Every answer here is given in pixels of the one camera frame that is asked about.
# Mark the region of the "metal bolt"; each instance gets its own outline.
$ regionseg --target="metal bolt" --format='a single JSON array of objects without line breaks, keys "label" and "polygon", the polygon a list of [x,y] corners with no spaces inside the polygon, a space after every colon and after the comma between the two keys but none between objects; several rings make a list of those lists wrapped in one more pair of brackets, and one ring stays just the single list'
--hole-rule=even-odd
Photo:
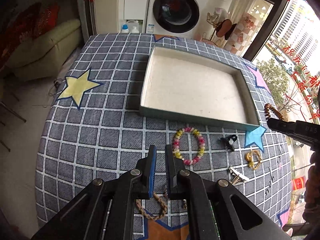
[{"label": "metal bolt", "polygon": [[188,171],[188,170],[181,170],[181,171],[180,171],[180,175],[182,175],[182,176],[189,176],[189,175],[190,175],[190,171]]},{"label": "metal bolt", "polygon": [[131,173],[131,175],[133,175],[133,176],[138,176],[138,175],[140,174],[140,170],[138,170],[138,169],[133,169],[133,170],[130,171],[130,173]]},{"label": "metal bolt", "polygon": [[102,179],[94,179],[92,184],[95,186],[100,186],[102,184]]},{"label": "metal bolt", "polygon": [[226,179],[220,179],[218,183],[221,187],[226,187],[229,184],[229,182]]}]

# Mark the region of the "white bottle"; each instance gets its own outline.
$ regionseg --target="white bottle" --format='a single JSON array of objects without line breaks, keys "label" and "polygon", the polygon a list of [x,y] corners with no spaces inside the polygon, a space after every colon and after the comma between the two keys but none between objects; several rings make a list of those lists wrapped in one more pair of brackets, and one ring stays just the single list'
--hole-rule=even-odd
[{"label": "white bottle", "polygon": [[131,33],[140,33],[136,26],[132,27]]},{"label": "white bottle", "polygon": [[122,25],[121,33],[129,33],[129,28],[127,24]]}]

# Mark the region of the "window frame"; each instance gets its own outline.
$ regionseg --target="window frame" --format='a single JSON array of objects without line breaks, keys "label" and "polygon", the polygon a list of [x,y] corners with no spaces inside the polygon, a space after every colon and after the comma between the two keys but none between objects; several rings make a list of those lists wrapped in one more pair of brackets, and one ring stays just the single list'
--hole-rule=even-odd
[{"label": "window frame", "polygon": [[271,33],[273,32],[273,30],[276,28],[277,24],[281,20],[289,0],[265,0],[265,1],[273,4],[273,7],[267,19],[265,20],[264,24],[262,25],[261,29],[257,33],[257,36],[252,41],[251,45],[243,55],[243,58],[249,61],[253,61],[253,59],[256,57],[256,55],[260,52],[262,47],[267,42]]}]

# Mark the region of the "braided rope bracelet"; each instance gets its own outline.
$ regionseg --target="braided rope bracelet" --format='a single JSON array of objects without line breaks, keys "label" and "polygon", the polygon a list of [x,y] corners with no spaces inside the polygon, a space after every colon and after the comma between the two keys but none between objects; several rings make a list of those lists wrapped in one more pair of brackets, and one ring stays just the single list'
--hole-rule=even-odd
[{"label": "braided rope bracelet", "polygon": [[141,215],[143,215],[145,218],[147,219],[151,219],[151,220],[157,220],[157,219],[161,219],[165,216],[167,210],[168,210],[168,206],[167,204],[162,200],[162,198],[160,198],[155,192],[153,193],[153,197],[156,199],[156,201],[159,203],[160,207],[161,207],[161,212],[159,215],[157,216],[151,216],[149,215],[146,210],[143,208],[142,204],[141,204],[141,199],[136,199],[136,206],[138,208],[138,210],[140,211]]},{"label": "braided rope bracelet", "polygon": [[[198,145],[199,145],[199,151],[198,151],[198,154],[196,157],[194,157],[192,160],[185,160],[182,156],[181,156],[181,153],[180,153],[180,150],[179,150],[179,145],[180,145],[180,138],[182,136],[182,134],[184,132],[190,132],[190,133],[193,133],[193,135],[197,138],[198,140]],[[172,144],[172,149],[173,149],[173,154],[176,158],[179,158],[179,159],[182,159],[183,160],[183,163],[185,165],[191,165],[191,164],[194,164],[194,163],[197,163],[201,157],[203,156],[204,154],[204,148],[205,148],[205,144],[204,144],[204,138],[202,136],[202,134],[195,128],[193,127],[186,127],[186,128],[182,128],[180,130],[178,130],[176,132],[176,134],[174,135],[174,138],[173,138],[173,144]]]}]

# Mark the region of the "red pillow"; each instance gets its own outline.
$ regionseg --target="red pillow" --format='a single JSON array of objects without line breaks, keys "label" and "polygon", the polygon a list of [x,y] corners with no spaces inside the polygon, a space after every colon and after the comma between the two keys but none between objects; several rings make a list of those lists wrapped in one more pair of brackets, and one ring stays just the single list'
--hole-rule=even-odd
[{"label": "red pillow", "polygon": [[29,6],[7,27],[5,33],[0,35],[0,69],[20,43],[32,36],[40,7],[40,2]]},{"label": "red pillow", "polygon": [[39,14],[36,27],[33,32],[33,39],[52,30],[57,23],[59,6],[57,4],[49,6],[44,12]]}]

